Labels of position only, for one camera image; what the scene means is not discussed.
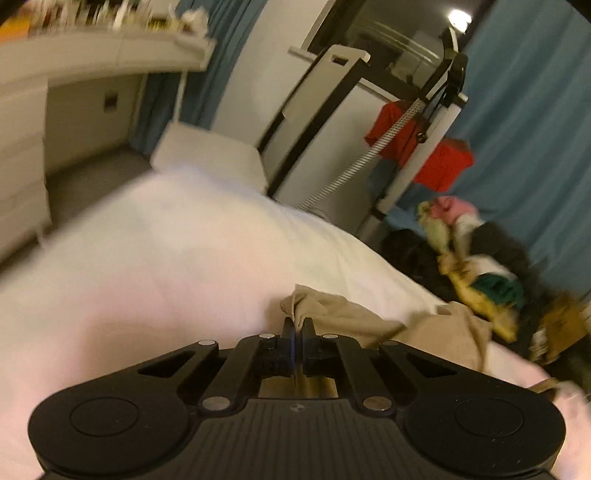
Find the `white wall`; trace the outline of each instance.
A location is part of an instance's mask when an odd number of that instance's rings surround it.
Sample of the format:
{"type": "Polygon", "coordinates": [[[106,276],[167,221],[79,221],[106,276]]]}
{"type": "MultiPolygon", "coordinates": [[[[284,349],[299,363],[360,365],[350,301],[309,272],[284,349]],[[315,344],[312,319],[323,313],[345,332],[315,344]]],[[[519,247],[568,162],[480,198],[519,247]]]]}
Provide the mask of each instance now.
{"type": "Polygon", "coordinates": [[[127,142],[140,75],[87,80],[51,87],[47,94],[46,172],[127,142]],[[104,110],[105,95],[118,94],[104,110]]]}
{"type": "MultiPolygon", "coordinates": [[[[325,4],[326,0],[268,0],[230,77],[214,131],[252,145],[258,142],[310,64],[288,49],[302,45],[325,4]]],[[[361,156],[367,149],[363,136],[384,103],[356,87],[302,156],[280,191],[280,201],[299,204],[361,156]]],[[[368,173],[318,205],[345,230],[353,231],[369,207],[368,173]]]]}

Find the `bed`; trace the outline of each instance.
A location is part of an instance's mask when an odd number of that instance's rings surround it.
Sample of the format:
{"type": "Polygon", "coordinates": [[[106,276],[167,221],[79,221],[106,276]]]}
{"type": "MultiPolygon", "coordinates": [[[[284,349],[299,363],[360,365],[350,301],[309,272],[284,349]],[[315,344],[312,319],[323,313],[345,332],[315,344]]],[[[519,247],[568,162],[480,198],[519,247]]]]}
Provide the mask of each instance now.
{"type": "MultiPolygon", "coordinates": [[[[441,303],[349,234],[197,168],[146,174],[87,211],[0,279],[0,478],[40,475],[26,426],[46,396],[199,339],[279,332],[296,283],[403,323],[441,303]]],[[[494,343],[488,370],[547,377],[494,343]]],[[[588,479],[589,411],[566,405],[553,472],[588,479]]]]}

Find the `beige cloth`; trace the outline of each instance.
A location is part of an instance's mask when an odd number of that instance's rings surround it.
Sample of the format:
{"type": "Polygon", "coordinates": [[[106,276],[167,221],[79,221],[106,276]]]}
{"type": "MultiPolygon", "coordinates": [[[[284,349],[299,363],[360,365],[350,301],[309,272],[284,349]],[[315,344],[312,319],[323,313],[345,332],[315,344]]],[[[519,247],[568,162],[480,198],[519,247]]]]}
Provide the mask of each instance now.
{"type": "Polygon", "coordinates": [[[472,370],[484,371],[491,324],[472,314],[470,308],[451,302],[399,333],[395,338],[424,352],[472,370]]]}
{"type": "Polygon", "coordinates": [[[385,322],[374,312],[340,295],[332,295],[310,287],[296,285],[291,297],[281,302],[281,310],[300,330],[304,319],[314,320],[316,335],[336,333],[355,338],[363,348],[377,348],[390,340],[404,325],[385,322]]]}
{"type": "Polygon", "coordinates": [[[317,335],[351,336],[364,348],[377,348],[380,342],[395,339],[478,371],[484,370],[486,346],[491,339],[490,324],[455,302],[439,307],[439,314],[425,315],[408,328],[400,322],[384,321],[342,296],[301,285],[281,302],[281,309],[296,329],[301,329],[309,317],[314,320],[317,335]]]}

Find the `yellow clothing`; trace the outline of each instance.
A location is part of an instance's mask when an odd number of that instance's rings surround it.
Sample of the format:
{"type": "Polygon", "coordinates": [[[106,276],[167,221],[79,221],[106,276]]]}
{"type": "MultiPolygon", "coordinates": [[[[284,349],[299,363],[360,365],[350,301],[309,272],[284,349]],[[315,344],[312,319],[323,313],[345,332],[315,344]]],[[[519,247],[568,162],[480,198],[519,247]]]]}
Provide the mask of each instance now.
{"type": "Polygon", "coordinates": [[[492,323],[492,330],[506,342],[517,340],[517,312],[504,305],[495,305],[493,301],[481,291],[472,288],[467,279],[458,270],[449,270],[447,255],[439,260],[439,271],[447,275],[456,289],[457,296],[463,304],[468,305],[475,313],[482,315],[492,323]]]}
{"type": "Polygon", "coordinates": [[[417,207],[418,223],[425,230],[427,243],[438,254],[449,252],[450,233],[447,224],[440,218],[432,218],[430,215],[431,204],[420,203],[417,207]]]}

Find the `red clothing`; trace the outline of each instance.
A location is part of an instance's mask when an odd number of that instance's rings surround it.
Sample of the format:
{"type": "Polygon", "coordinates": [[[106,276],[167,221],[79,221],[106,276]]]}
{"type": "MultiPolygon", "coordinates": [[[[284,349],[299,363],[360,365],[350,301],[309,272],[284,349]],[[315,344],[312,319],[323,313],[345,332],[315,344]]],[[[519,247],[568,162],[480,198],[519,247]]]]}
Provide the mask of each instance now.
{"type": "MultiPolygon", "coordinates": [[[[365,137],[372,146],[404,114],[410,104],[399,101],[384,105],[374,127],[365,137]]],[[[413,118],[381,152],[383,158],[392,160],[403,167],[417,146],[417,133],[425,131],[427,122],[424,118],[413,118]]],[[[425,185],[436,192],[446,192],[458,175],[474,165],[474,158],[469,146],[462,140],[444,138],[425,162],[414,178],[416,183],[425,185]]]]}

